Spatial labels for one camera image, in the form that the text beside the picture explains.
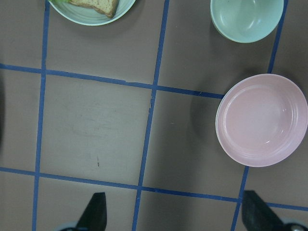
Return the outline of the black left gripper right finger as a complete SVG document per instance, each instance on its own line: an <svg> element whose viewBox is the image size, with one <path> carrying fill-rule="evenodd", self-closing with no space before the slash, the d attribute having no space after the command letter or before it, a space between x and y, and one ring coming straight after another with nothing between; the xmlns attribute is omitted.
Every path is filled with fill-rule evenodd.
<svg viewBox="0 0 308 231"><path fill-rule="evenodd" d="M287 231L286 225L255 191L244 191L241 214L247 231Z"/></svg>

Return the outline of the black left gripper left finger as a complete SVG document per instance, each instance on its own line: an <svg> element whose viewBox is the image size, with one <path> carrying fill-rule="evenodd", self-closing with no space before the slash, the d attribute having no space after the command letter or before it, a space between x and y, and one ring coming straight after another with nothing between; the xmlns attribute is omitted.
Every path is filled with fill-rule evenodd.
<svg viewBox="0 0 308 231"><path fill-rule="evenodd" d="M104 231L107 226L106 196L103 192L93 194L76 224L77 231Z"/></svg>

